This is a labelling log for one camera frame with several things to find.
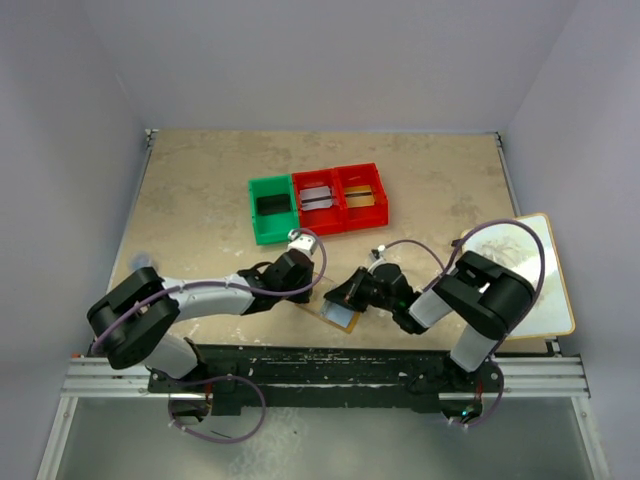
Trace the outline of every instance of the white connector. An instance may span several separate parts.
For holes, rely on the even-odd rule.
[[[298,250],[304,253],[307,257],[313,257],[313,254],[318,248],[318,242],[311,235],[300,232],[289,233],[289,245],[287,245],[287,252],[289,250]]]

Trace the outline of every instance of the plastic bin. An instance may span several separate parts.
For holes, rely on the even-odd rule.
[[[310,228],[317,235],[330,235],[345,230],[346,204],[340,189],[338,176],[331,170],[316,170],[313,172],[294,173],[293,188],[296,194],[300,226]],[[300,192],[310,188],[329,187],[333,205],[329,208],[303,210]]]
[[[288,196],[288,205],[286,200],[283,204],[283,195]],[[286,242],[289,231],[300,227],[295,198],[290,175],[249,180],[251,221],[258,245]]]
[[[334,169],[338,177],[338,188],[342,192],[346,206],[345,230],[381,227],[389,223],[389,202],[382,187],[375,163],[350,165]],[[349,207],[344,197],[345,189],[368,186],[373,196],[373,205]]]

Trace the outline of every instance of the cable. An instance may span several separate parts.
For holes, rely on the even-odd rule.
[[[440,265],[440,270],[442,270],[442,272],[444,273],[444,263],[442,262],[442,260],[440,260],[440,257],[438,257],[436,252],[434,252],[430,247],[428,247],[422,242],[419,242],[417,240],[412,240],[410,238],[401,238],[400,240],[396,240],[394,242],[388,243],[387,245],[384,246],[384,248],[391,248],[395,245],[398,245],[399,243],[413,243],[414,245],[418,245],[419,247],[422,247],[424,250],[426,250],[429,253],[429,255],[433,257],[433,259],[436,262],[438,262],[438,265]]]
[[[498,409],[498,405],[500,405],[500,402],[502,401],[502,396],[504,395],[504,373],[502,372],[502,369],[500,368],[500,366],[494,362],[493,360],[489,360],[489,363],[491,363],[494,368],[496,368],[498,370],[498,382],[499,382],[499,386],[498,386],[498,396],[496,397],[496,399],[493,401],[493,403],[491,404],[491,406],[489,407],[489,410],[487,410],[483,415],[481,415],[479,418],[473,420],[472,422],[469,423],[462,423],[462,422],[454,422],[456,424],[459,424],[460,426],[464,427],[464,428],[471,428],[471,427],[477,427],[478,425],[480,425],[481,423],[486,422],[489,417],[491,417],[491,415],[493,415],[495,413],[495,411]]]
[[[258,432],[258,430],[260,430],[260,427],[262,427],[262,424],[264,423],[264,419],[267,416],[267,401],[264,398],[264,394],[262,393],[260,388],[255,383],[253,383],[251,380],[249,380],[248,378],[238,377],[236,375],[224,375],[224,376],[213,377],[213,378],[208,378],[206,380],[198,380],[198,381],[193,381],[193,382],[183,382],[183,381],[180,381],[180,380],[176,380],[175,378],[173,380],[178,385],[181,385],[181,386],[184,386],[184,387],[187,387],[187,386],[193,387],[193,386],[196,386],[196,385],[208,385],[208,384],[222,382],[222,381],[236,380],[238,382],[242,382],[242,383],[244,383],[246,385],[249,385],[258,394],[258,398],[260,398],[260,408],[261,408],[261,410],[260,410],[260,419],[258,420],[258,423],[256,424],[256,426],[253,427],[253,429],[250,432],[245,433],[244,435],[241,435],[241,436],[235,437],[235,438],[216,438],[216,437],[212,437],[211,435],[207,435],[207,434],[204,434],[204,433],[201,433],[201,432],[197,432],[197,431],[187,427],[182,422],[180,422],[176,418],[176,416],[173,413],[173,411],[171,410],[171,397],[169,397],[169,402],[167,404],[167,411],[169,412],[169,418],[171,419],[170,425],[178,427],[183,432],[188,433],[189,435],[192,435],[192,436],[194,436],[196,438],[199,438],[200,440],[206,440],[207,442],[219,443],[219,444],[223,444],[223,445],[230,445],[230,444],[233,444],[233,443],[244,442],[245,440],[248,440],[249,438],[253,437]]]
[[[149,297],[145,298],[141,302],[136,303],[129,310],[127,310],[120,317],[118,317],[115,322],[109,325],[109,327],[107,327],[107,329],[104,332],[102,332],[98,336],[98,338],[96,338],[96,340],[93,342],[93,345],[91,346],[91,353],[93,353],[94,355],[99,354],[100,347],[102,346],[104,341],[109,337],[109,335],[111,335],[120,325],[122,325],[129,318],[131,318],[141,308],[149,306],[150,304],[152,304],[159,298],[164,297],[165,295],[170,295],[180,290],[191,290],[194,288],[201,288],[201,287],[225,287],[225,288],[237,288],[239,290],[244,290],[251,293],[257,293],[258,295],[269,295],[272,297],[292,297],[294,295],[298,295],[300,293],[303,293],[303,292],[306,292],[307,290],[312,289],[318,284],[320,280],[322,280],[322,277],[324,276],[324,272],[327,269],[327,250],[325,249],[324,243],[322,243],[322,240],[320,240],[320,238],[308,228],[296,228],[294,231],[311,235],[318,243],[318,246],[320,247],[320,251],[322,252],[322,266],[320,267],[320,272],[318,272],[318,275],[316,275],[316,277],[311,281],[309,285],[298,288],[296,290],[289,290],[286,292],[275,292],[271,290],[264,290],[262,288],[249,287],[247,285],[242,285],[239,283],[227,283],[222,280],[197,280],[194,282],[185,283],[182,286],[177,285],[175,287],[165,288],[164,290],[161,290],[159,292],[154,293],[153,295],[150,295]]]

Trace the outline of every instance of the whiteboard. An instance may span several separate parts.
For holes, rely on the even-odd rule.
[[[569,296],[558,261],[549,218],[543,213],[520,217],[542,240],[545,253],[545,278],[540,298],[509,338],[568,335],[575,322]],[[462,247],[509,268],[536,287],[540,275],[538,248],[531,236],[514,225],[493,225],[473,235]]]

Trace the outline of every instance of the wooden board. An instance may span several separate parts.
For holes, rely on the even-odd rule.
[[[165,130],[158,134],[114,282],[128,275],[128,260],[141,251],[152,256],[160,274],[187,279],[220,277],[273,260],[283,246],[255,244],[248,180],[366,162],[375,162],[380,172],[390,225],[324,237],[327,275],[336,282],[380,244],[414,238],[446,258],[460,232],[513,216],[491,135]],[[387,258],[401,264],[415,287],[437,273],[433,260],[413,245],[394,247]],[[411,336],[388,313],[371,309],[345,334],[282,302],[257,315],[189,320],[171,332],[197,343],[450,349],[463,327],[450,315],[427,334]],[[539,338],[503,348],[546,349]]]

